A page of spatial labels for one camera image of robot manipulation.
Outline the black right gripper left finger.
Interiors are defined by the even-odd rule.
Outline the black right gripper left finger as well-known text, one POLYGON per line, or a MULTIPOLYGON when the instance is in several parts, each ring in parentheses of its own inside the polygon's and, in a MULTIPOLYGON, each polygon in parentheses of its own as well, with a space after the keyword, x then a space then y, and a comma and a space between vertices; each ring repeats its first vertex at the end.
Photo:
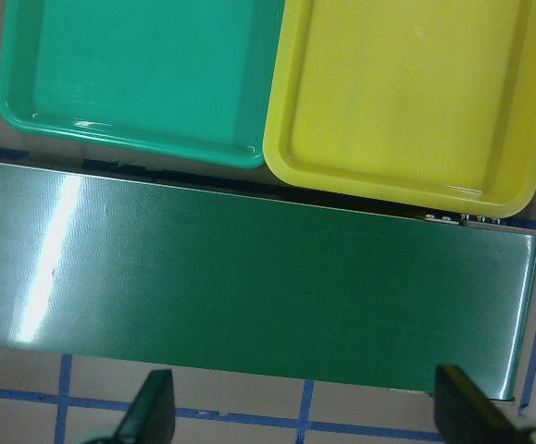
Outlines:
POLYGON ((151 371, 111 443, 170 443, 176 428, 175 414, 172 372, 151 371))

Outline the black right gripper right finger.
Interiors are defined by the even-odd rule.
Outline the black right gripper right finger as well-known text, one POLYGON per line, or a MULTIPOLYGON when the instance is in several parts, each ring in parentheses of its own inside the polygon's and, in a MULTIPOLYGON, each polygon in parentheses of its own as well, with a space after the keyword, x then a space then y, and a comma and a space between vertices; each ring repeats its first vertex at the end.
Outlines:
POLYGON ((520 443, 514 424, 456 365, 435 370, 434 422, 445 443, 520 443))

